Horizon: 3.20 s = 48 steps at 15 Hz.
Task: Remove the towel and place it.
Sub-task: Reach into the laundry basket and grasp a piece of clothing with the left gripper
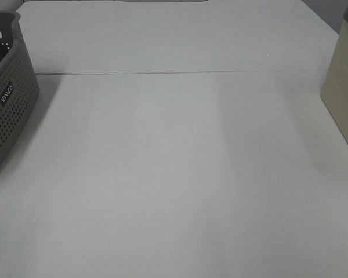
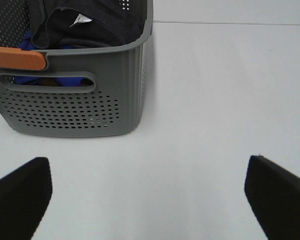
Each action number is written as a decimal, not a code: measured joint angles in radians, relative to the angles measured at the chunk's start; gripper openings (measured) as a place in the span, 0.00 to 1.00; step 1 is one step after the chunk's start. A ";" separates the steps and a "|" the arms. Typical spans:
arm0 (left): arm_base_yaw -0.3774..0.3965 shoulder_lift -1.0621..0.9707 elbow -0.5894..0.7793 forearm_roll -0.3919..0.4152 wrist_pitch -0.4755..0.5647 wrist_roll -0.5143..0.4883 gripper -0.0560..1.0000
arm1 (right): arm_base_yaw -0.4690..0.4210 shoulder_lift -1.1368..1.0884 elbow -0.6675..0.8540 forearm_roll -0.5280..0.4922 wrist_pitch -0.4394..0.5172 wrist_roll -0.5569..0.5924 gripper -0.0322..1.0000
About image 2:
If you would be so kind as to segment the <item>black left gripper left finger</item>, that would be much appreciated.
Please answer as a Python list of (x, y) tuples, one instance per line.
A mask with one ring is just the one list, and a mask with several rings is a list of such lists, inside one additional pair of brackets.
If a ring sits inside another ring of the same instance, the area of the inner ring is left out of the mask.
[(0, 240), (30, 240), (53, 194), (50, 163), (36, 157), (0, 179)]

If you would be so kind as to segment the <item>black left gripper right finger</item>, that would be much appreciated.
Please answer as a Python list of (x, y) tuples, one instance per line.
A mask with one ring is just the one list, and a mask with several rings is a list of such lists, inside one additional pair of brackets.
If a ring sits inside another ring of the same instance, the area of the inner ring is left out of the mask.
[(300, 177), (262, 155), (252, 155), (244, 193), (267, 239), (300, 240)]

